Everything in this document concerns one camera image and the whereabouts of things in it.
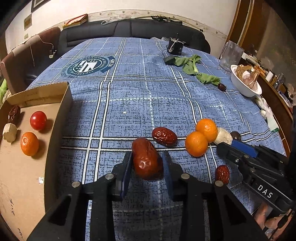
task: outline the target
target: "plastic container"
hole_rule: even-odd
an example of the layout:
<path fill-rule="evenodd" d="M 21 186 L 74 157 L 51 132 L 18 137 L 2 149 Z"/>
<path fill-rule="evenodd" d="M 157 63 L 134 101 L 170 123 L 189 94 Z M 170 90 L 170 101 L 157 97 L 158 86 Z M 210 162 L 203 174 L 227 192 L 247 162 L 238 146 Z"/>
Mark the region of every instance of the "plastic container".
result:
<path fill-rule="evenodd" d="M 253 97 L 255 95 L 261 95 L 262 94 L 262 89 L 259 83 L 257 91 L 254 91 L 250 89 L 248 86 L 246 86 L 235 74 L 235 71 L 237 69 L 237 65 L 233 64 L 230 66 L 231 68 L 231 82 L 234 84 L 234 86 L 237 88 L 237 90 L 244 96 L 246 97 Z"/>

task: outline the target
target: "picture frame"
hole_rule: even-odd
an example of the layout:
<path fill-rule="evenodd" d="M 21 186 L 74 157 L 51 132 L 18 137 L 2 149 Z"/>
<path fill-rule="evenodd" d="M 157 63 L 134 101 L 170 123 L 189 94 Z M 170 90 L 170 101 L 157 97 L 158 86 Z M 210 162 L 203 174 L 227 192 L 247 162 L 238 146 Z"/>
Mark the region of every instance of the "picture frame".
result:
<path fill-rule="evenodd" d="M 48 1 L 50 0 L 32 0 L 31 12 L 34 12 Z"/>
<path fill-rule="evenodd" d="M 24 30 L 32 26 L 32 13 L 24 19 Z"/>

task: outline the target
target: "white glove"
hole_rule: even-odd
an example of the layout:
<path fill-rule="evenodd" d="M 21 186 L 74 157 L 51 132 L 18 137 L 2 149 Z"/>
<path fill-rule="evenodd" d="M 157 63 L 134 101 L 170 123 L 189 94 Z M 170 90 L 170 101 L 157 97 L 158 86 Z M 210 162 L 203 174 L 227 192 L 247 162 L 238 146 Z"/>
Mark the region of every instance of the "white glove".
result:
<path fill-rule="evenodd" d="M 267 121 L 267 125 L 271 132 L 277 132 L 279 131 L 279 126 L 274 119 L 274 115 L 272 113 L 271 108 L 268 106 L 266 100 L 264 98 L 260 98 L 258 96 L 255 97 L 255 103 L 258 105 L 258 107 L 261 109 L 260 113 L 264 117 L 264 119 Z"/>

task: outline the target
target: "wall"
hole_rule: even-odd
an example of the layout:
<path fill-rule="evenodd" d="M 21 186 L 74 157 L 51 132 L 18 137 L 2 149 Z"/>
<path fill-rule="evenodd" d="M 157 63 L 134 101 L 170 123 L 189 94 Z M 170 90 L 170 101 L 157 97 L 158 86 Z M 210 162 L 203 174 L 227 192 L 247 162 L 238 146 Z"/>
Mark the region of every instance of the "wall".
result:
<path fill-rule="evenodd" d="M 286 83 L 296 88 L 296 41 L 272 8 L 257 57 L 277 76 L 283 73 Z"/>
<path fill-rule="evenodd" d="M 95 13 L 114 9 L 145 9 L 183 16 L 211 29 L 213 34 L 227 37 L 238 0 L 50 0 L 32 13 L 32 26 L 24 31 L 24 19 L 31 12 L 31 2 L 17 14 L 6 30 L 7 50 L 10 51 L 24 41 L 28 33 L 33 36 L 53 25 L 84 13 Z M 208 40 L 214 52 L 221 51 L 225 39 Z"/>

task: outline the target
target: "green vegetable leaf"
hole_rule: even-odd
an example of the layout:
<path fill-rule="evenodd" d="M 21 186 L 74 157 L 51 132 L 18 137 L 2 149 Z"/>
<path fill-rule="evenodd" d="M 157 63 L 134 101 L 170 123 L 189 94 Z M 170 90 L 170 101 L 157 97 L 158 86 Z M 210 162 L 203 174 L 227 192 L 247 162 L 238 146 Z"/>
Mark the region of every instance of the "green vegetable leaf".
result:
<path fill-rule="evenodd" d="M 187 62 L 187 64 L 185 64 L 183 66 L 183 71 L 186 73 L 186 74 L 196 74 L 196 72 L 194 71 L 194 67 L 193 67 L 193 62 Z"/>
<path fill-rule="evenodd" d="M 214 75 L 208 75 L 205 73 L 196 74 L 196 78 L 203 84 L 211 83 L 213 85 L 218 85 L 220 83 L 220 78 Z"/>
<path fill-rule="evenodd" d="M 201 57 L 198 56 L 197 54 L 194 54 L 189 58 L 189 61 L 193 62 L 193 70 L 195 73 L 198 73 L 198 69 L 196 67 L 196 62 L 199 61 L 200 59 L 201 59 Z"/>
<path fill-rule="evenodd" d="M 184 65 L 188 62 L 189 58 L 188 57 L 175 57 L 175 65 L 176 66 L 181 66 L 181 65 Z"/>

